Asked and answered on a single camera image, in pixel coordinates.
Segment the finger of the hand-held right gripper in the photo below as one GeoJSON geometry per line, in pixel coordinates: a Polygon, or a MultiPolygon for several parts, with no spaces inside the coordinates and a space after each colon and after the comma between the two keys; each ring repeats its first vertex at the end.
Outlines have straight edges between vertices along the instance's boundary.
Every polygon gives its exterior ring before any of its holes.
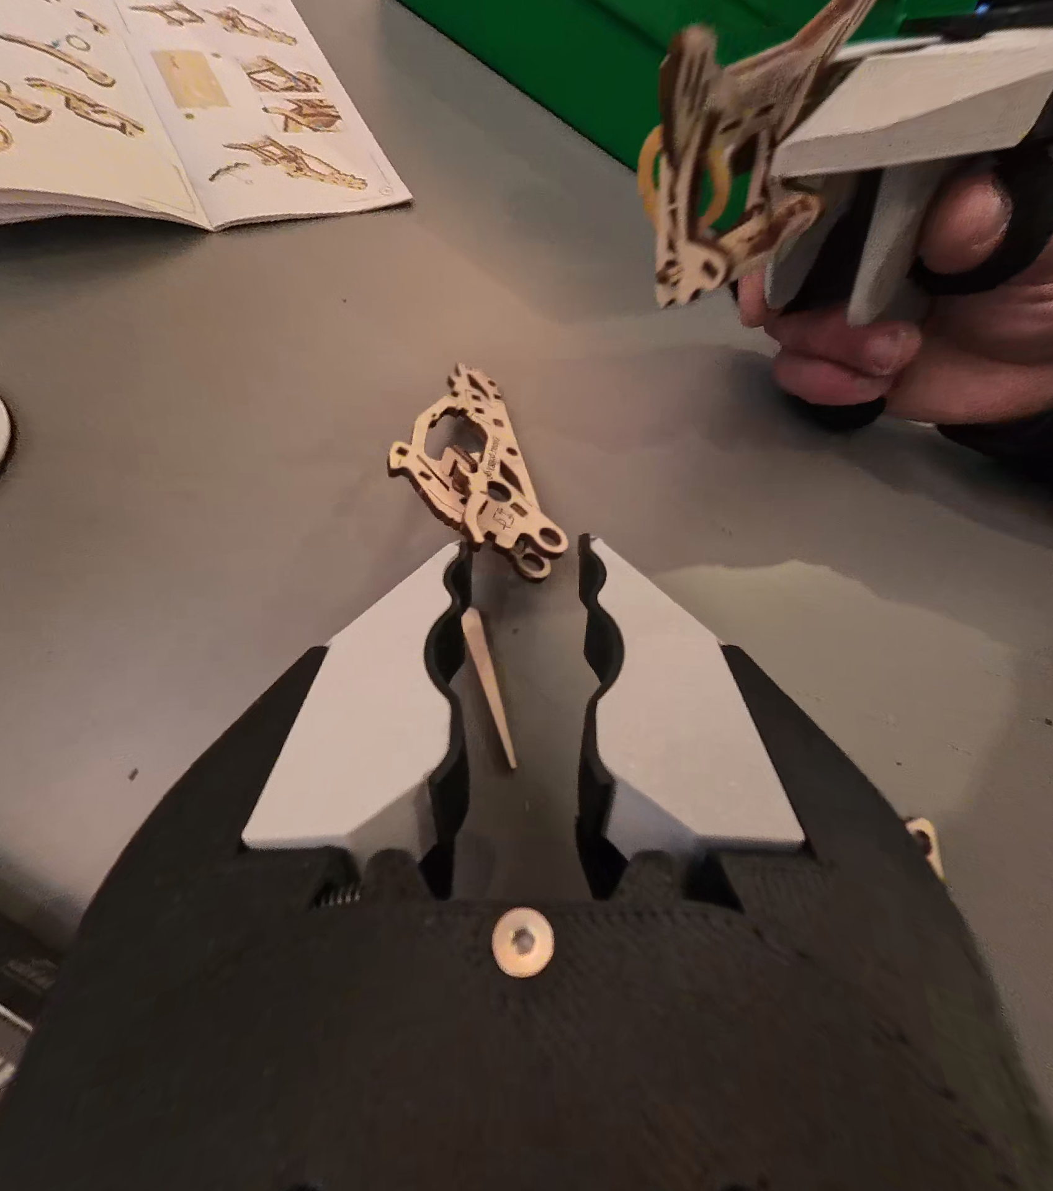
{"type": "Polygon", "coordinates": [[[886,170],[1009,149],[1053,92],[1053,27],[861,59],[772,156],[772,176],[886,170]]]}
{"type": "Polygon", "coordinates": [[[787,314],[842,305],[852,326],[912,314],[907,275],[921,226],[947,170],[864,170],[786,176],[823,201],[813,226],[782,246],[762,277],[770,308],[787,314]]]}

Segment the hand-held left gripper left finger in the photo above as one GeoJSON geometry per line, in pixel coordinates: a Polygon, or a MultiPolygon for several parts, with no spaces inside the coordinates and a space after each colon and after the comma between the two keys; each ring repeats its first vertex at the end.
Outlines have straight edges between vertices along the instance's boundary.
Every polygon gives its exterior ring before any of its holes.
{"type": "Polygon", "coordinates": [[[416,862],[449,898],[469,808],[462,615],[473,552],[449,543],[325,645],[243,826],[251,851],[330,847],[361,872],[380,852],[416,862]]]}

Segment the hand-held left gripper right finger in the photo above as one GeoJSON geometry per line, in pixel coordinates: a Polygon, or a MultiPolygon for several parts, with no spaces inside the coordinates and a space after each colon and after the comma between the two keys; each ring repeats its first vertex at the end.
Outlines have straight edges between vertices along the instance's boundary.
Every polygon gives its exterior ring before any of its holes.
{"type": "Polygon", "coordinates": [[[792,855],[806,836],[724,643],[607,542],[578,542],[583,718],[577,856],[593,898],[667,856],[695,886],[720,852],[792,855]]]}

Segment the wooden model assembly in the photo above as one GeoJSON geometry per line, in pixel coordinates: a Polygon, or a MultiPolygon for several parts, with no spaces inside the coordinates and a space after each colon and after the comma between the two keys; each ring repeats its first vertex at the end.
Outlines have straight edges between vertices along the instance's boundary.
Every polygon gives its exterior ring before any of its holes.
{"type": "Polygon", "coordinates": [[[712,27],[674,35],[658,72],[659,123],[637,166],[660,309],[757,272],[823,216],[814,190],[775,179],[773,155],[873,7],[828,2],[792,37],[729,66],[716,59],[712,27]]]}

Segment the wooden model frame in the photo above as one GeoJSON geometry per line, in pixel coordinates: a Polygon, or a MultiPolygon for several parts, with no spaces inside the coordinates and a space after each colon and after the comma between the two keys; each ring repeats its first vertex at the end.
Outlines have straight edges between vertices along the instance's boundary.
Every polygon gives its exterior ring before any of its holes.
{"type": "Polygon", "coordinates": [[[463,363],[445,384],[416,417],[409,440],[390,445],[386,471],[407,479],[432,515],[474,548],[490,546],[522,579],[542,583],[568,541],[540,507],[504,393],[485,371],[463,363]]]}

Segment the person's right hand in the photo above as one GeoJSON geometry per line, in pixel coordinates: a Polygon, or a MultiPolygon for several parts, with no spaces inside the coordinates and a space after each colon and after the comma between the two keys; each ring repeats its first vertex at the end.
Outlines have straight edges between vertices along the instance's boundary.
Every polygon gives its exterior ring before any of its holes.
{"type": "Polygon", "coordinates": [[[991,424],[1053,409],[1053,237],[996,290],[933,299],[920,324],[852,326],[843,306],[787,314],[740,283],[742,325],[777,342],[776,384],[822,408],[886,402],[893,417],[991,424]]]}

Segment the thin wooden wedge stick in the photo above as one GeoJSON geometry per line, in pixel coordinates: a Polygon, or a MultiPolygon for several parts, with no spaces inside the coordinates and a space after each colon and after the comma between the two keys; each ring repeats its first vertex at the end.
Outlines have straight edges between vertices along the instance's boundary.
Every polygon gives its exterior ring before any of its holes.
{"type": "Polygon", "coordinates": [[[504,698],[489,646],[484,619],[478,608],[470,605],[463,612],[462,630],[480,690],[503,747],[505,763],[509,770],[515,770],[518,768],[516,752],[509,731],[504,698]]]}

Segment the wooden plate with holes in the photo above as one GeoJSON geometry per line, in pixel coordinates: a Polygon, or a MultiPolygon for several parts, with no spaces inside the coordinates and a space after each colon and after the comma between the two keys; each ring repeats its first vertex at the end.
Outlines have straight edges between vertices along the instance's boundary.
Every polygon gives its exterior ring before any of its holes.
{"type": "Polygon", "coordinates": [[[902,820],[902,824],[931,871],[933,871],[937,880],[945,884],[947,878],[935,824],[929,817],[921,815],[909,816],[902,820]]]}

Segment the green box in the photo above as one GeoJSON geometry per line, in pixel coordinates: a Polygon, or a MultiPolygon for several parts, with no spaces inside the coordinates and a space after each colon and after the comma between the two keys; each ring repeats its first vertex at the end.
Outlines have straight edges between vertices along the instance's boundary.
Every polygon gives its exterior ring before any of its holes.
{"type": "Polygon", "coordinates": [[[519,138],[508,110],[539,110],[633,166],[657,123],[670,38],[704,23],[730,64],[797,32],[812,1],[380,2],[378,28],[408,78],[474,128],[519,138]]]}

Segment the open instruction booklet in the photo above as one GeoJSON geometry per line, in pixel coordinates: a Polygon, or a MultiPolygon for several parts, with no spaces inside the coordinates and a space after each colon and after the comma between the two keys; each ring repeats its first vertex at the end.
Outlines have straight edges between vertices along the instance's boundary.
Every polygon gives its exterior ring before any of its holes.
{"type": "Polygon", "coordinates": [[[412,202],[288,1],[0,1],[0,227],[412,202]]]}

